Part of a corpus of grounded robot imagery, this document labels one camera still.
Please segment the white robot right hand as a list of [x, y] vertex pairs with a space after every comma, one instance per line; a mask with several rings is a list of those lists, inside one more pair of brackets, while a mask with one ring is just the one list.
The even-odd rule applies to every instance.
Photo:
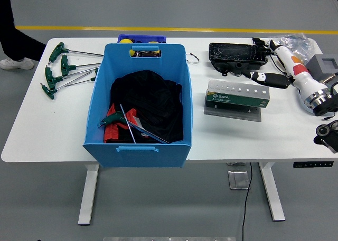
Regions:
[[270, 48], [277, 56], [288, 76], [293, 78], [292, 85], [299, 90], [301, 101], [310, 109], [325, 102], [332, 97], [328, 87], [316, 81], [303, 62], [287, 47], [275, 43], [272, 39], [262, 40], [253, 38], [256, 45], [264, 45]]

